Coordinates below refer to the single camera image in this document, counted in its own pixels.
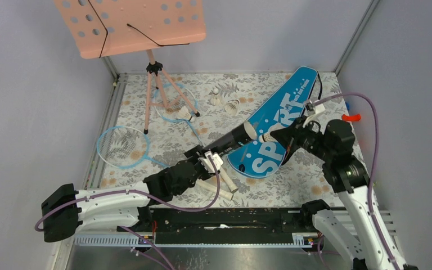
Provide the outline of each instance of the table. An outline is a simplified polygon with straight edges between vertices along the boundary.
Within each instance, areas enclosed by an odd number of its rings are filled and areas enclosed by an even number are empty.
[[[175,82],[183,84],[196,96],[201,116],[193,126],[205,144],[219,138],[246,120],[274,91],[290,77],[289,73],[250,73],[250,74],[176,74]],[[143,130],[145,122],[146,75],[130,75],[124,90],[124,97],[117,119],[117,125],[127,125]],[[321,73],[322,97],[340,92],[335,73]],[[225,101],[238,99],[239,112],[231,116],[222,107],[209,103],[213,88],[220,89]],[[316,82],[313,95],[319,92]],[[322,125],[331,119],[340,119],[347,114],[342,98],[325,103],[326,112],[318,118]],[[168,165],[185,159],[183,153],[197,145],[196,137],[186,123],[163,121],[155,109],[151,109],[148,137],[151,141],[149,157]],[[358,142],[354,145],[355,156],[363,162]],[[343,206],[322,174],[322,161],[298,150],[291,160],[264,178],[247,178],[238,174],[229,164],[223,165],[239,190],[232,201],[219,198],[213,207],[300,207],[303,203],[324,199],[330,206]],[[141,181],[163,167],[148,160],[138,166],[122,170],[107,166],[100,182],[101,188],[125,186]],[[213,194],[200,187],[190,188],[171,202],[182,207],[197,208],[207,205]]]

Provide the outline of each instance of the shuttlecock feather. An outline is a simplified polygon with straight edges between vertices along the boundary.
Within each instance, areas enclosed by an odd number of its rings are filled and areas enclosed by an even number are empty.
[[[188,120],[190,122],[194,122],[195,118],[190,114],[190,111],[186,106],[181,107],[181,109],[177,113],[178,119]]]
[[[211,99],[209,100],[211,105],[220,106],[221,103],[221,95],[219,94],[219,89],[213,89],[213,94],[211,95]]]
[[[226,103],[226,105],[224,106],[224,109],[229,114],[236,115],[238,106],[239,106],[239,100],[230,100],[228,103]]]

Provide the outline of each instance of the beige handle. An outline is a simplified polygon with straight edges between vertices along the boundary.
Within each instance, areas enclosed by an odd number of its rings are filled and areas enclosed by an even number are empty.
[[[223,179],[223,181],[228,185],[229,190],[234,193],[236,192],[239,188],[237,187],[236,184],[234,184],[234,182],[232,181],[232,179],[230,178],[230,176],[226,173],[226,171],[221,167],[220,171],[219,171],[219,175],[221,176],[221,178]]]
[[[211,192],[214,193],[214,194],[216,194],[216,191],[218,190],[217,187],[213,186],[213,185],[210,184],[210,183],[206,183],[206,182],[204,182],[204,181],[201,180],[201,179],[198,179],[198,180],[196,181],[196,184],[197,184],[198,186],[204,188],[205,190],[209,190],[209,191],[211,191]],[[221,188],[219,189],[219,195],[220,195],[221,197],[225,198],[226,200],[229,200],[229,201],[231,201],[232,198],[233,198],[233,196],[234,196],[234,194],[232,194],[232,193],[230,193],[230,192],[227,192],[226,190],[222,190]]]

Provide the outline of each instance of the reflective metal surface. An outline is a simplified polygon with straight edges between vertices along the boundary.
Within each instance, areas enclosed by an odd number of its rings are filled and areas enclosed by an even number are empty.
[[[163,248],[162,251],[176,269],[240,269],[240,270],[323,270],[318,256],[299,254],[302,250],[290,248]],[[154,250],[146,254],[163,259]],[[332,270],[341,267],[342,259],[325,255]],[[161,270],[163,267],[142,256],[130,253],[128,247],[74,246],[67,270]]]

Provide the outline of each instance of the gray wall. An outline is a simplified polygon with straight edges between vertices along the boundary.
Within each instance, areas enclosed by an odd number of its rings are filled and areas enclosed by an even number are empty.
[[[43,270],[33,230],[56,188],[79,188],[113,79],[79,57],[53,1],[0,0],[0,270]]]
[[[334,70],[370,0],[202,0],[206,39],[159,48],[169,72]],[[144,52],[112,56],[121,72],[145,72]]]
[[[432,1],[382,1],[339,80],[344,92],[362,92],[377,106],[375,190],[394,216],[408,261],[432,269]],[[355,131],[371,161],[370,108],[350,104],[362,114]]]

